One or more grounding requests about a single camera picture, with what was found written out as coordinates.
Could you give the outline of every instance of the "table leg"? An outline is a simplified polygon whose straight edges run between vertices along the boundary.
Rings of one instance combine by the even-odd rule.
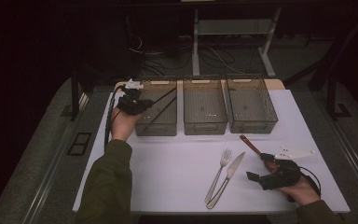
[[[269,52],[269,45],[271,44],[272,37],[274,36],[275,28],[277,26],[278,18],[280,14],[281,14],[281,8],[277,7],[272,17],[271,23],[269,24],[266,43],[262,48],[258,49],[258,52],[260,53],[261,61],[263,61],[263,64],[266,67],[267,74],[269,77],[275,77],[275,72],[274,69],[272,68],[271,62],[269,61],[269,56],[267,55],[267,53]]]
[[[193,76],[200,75],[200,61],[199,61],[199,11],[194,12],[194,36],[193,36]]]

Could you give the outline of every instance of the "white object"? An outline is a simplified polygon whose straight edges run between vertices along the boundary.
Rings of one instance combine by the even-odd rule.
[[[295,160],[299,158],[305,158],[309,156],[314,156],[316,154],[315,150],[307,151],[294,148],[281,147],[281,151],[274,155],[274,158],[277,160]]]
[[[144,85],[141,85],[141,82],[139,81],[133,81],[132,78],[130,78],[130,80],[127,82],[126,84],[126,89],[143,89]]]

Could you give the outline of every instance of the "knife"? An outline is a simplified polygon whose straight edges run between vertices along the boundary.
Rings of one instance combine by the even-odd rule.
[[[232,162],[228,168],[227,168],[227,177],[225,179],[225,181],[222,184],[222,187],[220,187],[220,189],[217,191],[216,195],[214,195],[214,197],[211,199],[210,202],[208,202],[206,204],[206,207],[208,209],[212,209],[214,208],[214,206],[216,205],[217,201],[219,201],[220,196],[222,195],[223,191],[225,190],[228,181],[231,179],[231,177],[234,175],[235,170],[237,170],[238,166],[241,164],[242,158],[245,155],[245,152],[242,152],[235,160],[234,162]]]

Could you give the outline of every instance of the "hand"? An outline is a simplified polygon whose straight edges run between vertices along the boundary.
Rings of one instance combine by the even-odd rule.
[[[115,107],[112,111],[112,119],[114,119],[110,132],[112,139],[127,141],[135,128],[135,123],[142,117],[142,114],[132,116],[126,114]]]
[[[293,186],[283,187],[276,190],[291,196],[299,205],[315,203],[321,200],[321,197],[303,175]]]

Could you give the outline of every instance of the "wooden handle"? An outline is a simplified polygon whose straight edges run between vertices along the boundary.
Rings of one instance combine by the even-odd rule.
[[[249,148],[251,148],[253,151],[255,151],[255,153],[257,153],[258,155],[261,154],[261,151],[258,150],[257,147],[255,147],[255,146],[251,143],[251,141],[249,141],[249,139],[247,139],[247,138],[245,137],[245,135],[241,134],[240,139],[242,139],[242,141],[243,141]]]

